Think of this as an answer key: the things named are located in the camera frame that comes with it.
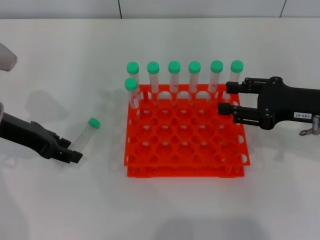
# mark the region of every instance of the orange test tube rack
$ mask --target orange test tube rack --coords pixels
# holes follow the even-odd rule
[[[218,114],[226,85],[219,84],[215,93],[208,92],[208,84],[199,84],[194,93],[188,84],[180,84],[177,93],[169,94],[169,88],[160,84],[159,92],[151,93],[149,84],[140,85],[139,108],[128,106],[127,176],[243,177],[250,165],[244,126]],[[164,93],[170,99],[161,98]],[[210,100],[198,97],[202,93]],[[231,104],[239,105],[239,96],[230,96]]]

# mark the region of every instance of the white label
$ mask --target white label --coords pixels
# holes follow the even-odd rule
[[[303,112],[295,112],[293,117],[294,118],[298,118],[298,119],[311,119],[312,118],[312,114],[303,113]]]

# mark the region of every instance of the centrifuge tube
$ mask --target centrifuge tube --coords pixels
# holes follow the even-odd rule
[[[81,132],[80,136],[68,147],[69,150],[81,152],[91,137],[95,134],[96,130],[100,128],[100,122],[96,118],[91,118],[88,125]]]
[[[138,84],[138,90],[140,89],[139,83],[139,64],[135,61],[131,61],[127,64],[126,70],[130,75],[130,78],[134,78]]]
[[[178,61],[171,61],[169,63],[169,72],[170,76],[170,92],[177,93],[179,85],[179,72],[180,72],[180,63]]]
[[[198,89],[198,78],[201,70],[201,64],[198,61],[192,61],[189,63],[190,81],[189,92],[195,93]]]
[[[235,60],[231,63],[230,82],[239,82],[239,77],[244,69],[244,63],[240,60]]]
[[[223,69],[224,69],[224,64],[222,63],[222,61],[215,60],[211,63],[211,78],[210,78],[210,83],[208,87],[209,93],[214,93],[217,91],[220,73],[222,72]]]
[[[151,92],[157,93],[159,92],[159,64],[156,61],[151,61],[147,65],[147,70],[149,73]]]
[[[139,108],[139,90],[137,80],[129,77],[124,82],[125,89],[128,91],[129,103],[131,108]]]

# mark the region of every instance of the green cap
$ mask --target green cap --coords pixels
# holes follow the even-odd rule
[[[180,63],[178,61],[171,61],[169,63],[169,72],[171,74],[178,74],[180,72]]]
[[[222,63],[222,61],[215,60],[211,63],[212,72],[219,74],[222,72],[223,69],[224,69],[224,64]]]
[[[138,83],[135,78],[129,77],[127,80],[125,80],[124,86],[129,92],[132,92],[138,88]]]
[[[244,69],[244,63],[240,60],[235,60],[231,63],[231,71],[234,73],[241,73]]]
[[[100,122],[96,118],[90,118],[88,121],[89,125],[95,129],[100,128]]]
[[[128,71],[129,74],[135,75],[139,72],[139,64],[135,61],[131,61],[126,66],[126,70]]]
[[[159,64],[156,61],[151,61],[147,65],[148,73],[157,74],[160,70]]]
[[[189,63],[189,72],[192,74],[198,74],[201,70],[201,64],[198,61],[192,61]]]

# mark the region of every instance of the white table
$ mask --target white table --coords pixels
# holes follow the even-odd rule
[[[222,18],[0,20],[0,42],[18,56],[0,72],[8,114],[36,121],[73,140],[90,117],[101,129],[88,160],[43,159],[0,139],[1,240],[317,240],[320,236],[320,138],[299,136],[310,124],[282,122],[271,131],[246,127],[251,166],[244,178],[126,177],[124,156],[130,61],[148,83],[149,61],[190,61],[200,83],[219,59],[229,76],[280,76],[293,87],[320,89],[320,19]],[[242,94],[255,107],[257,96]]]

